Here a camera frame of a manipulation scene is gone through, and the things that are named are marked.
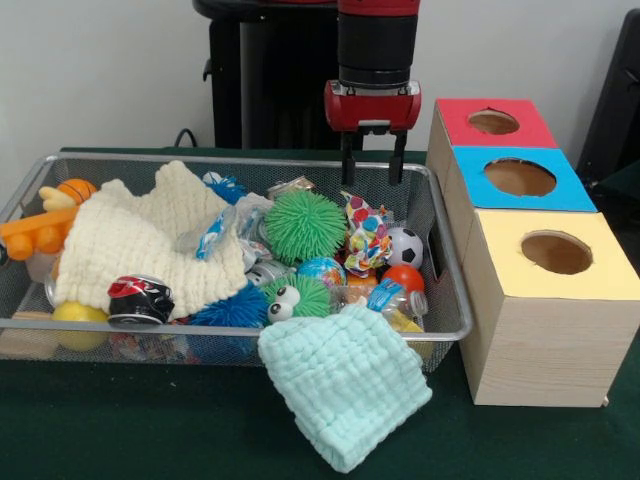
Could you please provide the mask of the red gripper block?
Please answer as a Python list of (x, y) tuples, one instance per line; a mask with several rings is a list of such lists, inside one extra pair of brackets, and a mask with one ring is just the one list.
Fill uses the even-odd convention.
[(389, 161), (389, 184), (402, 182), (407, 130), (411, 130), (421, 109), (421, 87), (410, 80), (398, 88), (375, 90), (343, 85), (329, 80), (324, 87), (327, 123), (341, 133), (342, 184), (352, 186), (356, 162), (353, 155), (354, 133), (373, 130), (376, 135), (393, 133), (393, 155)]

